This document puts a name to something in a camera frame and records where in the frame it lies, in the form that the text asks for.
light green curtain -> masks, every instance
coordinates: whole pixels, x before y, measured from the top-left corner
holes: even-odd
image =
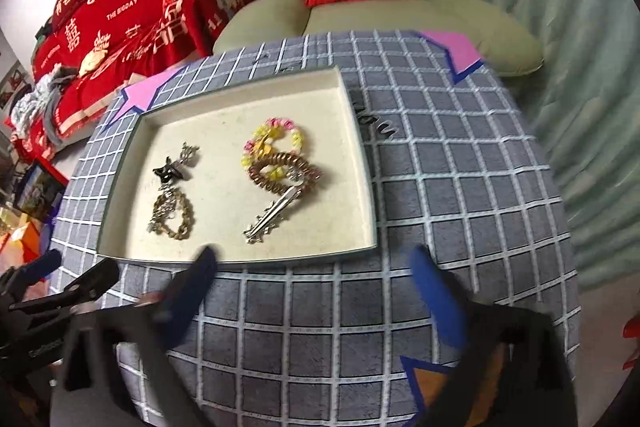
[[[640,269],[640,13],[633,0],[485,0],[545,46],[517,89],[554,168],[578,277]]]

picture frame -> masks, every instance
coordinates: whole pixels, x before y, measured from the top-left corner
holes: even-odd
[[[14,94],[25,84],[31,85],[29,75],[20,62],[16,62],[4,78],[0,79],[0,114],[6,116]]]

black star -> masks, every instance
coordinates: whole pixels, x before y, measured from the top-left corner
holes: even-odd
[[[164,167],[154,169],[154,174],[160,178],[160,182],[163,184],[170,182],[174,178],[177,180],[184,179],[184,176],[177,168],[175,168],[169,156],[166,157]]]

white tray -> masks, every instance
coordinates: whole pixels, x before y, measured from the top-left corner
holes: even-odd
[[[240,165],[242,148],[267,118],[290,118],[303,131],[303,154],[322,172],[316,190],[286,210],[286,220],[248,245],[242,231],[275,194]],[[194,225],[182,241],[146,231],[160,180],[153,168],[176,159],[183,142],[200,146],[190,179],[177,186],[191,201]],[[290,137],[276,142],[289,150]],[[167,221],[174,230],[180,218]],[[138,118],[111,187],[98,253],[176,263],[199,247],[218,247],[223,263],[304,259],[376,247],[375,213],[360,133],[337,68],[281,74],[149,111]]]

table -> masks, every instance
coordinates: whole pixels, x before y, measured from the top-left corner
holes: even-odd
[[[449,363],[409,277],[406,250],[427,243],[481,298],[553,315],[572,371],[577,278],[562,201],[509,92],[482,66],[453,86],[442,50],[414,32],[320,34],[193,62],[152,107],[285,69],[341,68],[354,102],[398,129],[363,130],[376,200],[375,255],[220,273],[185,343],[169,352],[218,425],[401,425],[415,411],[400,355]],[[107,130],[118,97],[66,191],[54,247],[58,291],[99,261],[97,232],[137,115]],[[103,306],[160,289],[179,266],[122,264]],[[162,425],[131,346],[119,360],[145,420]]]

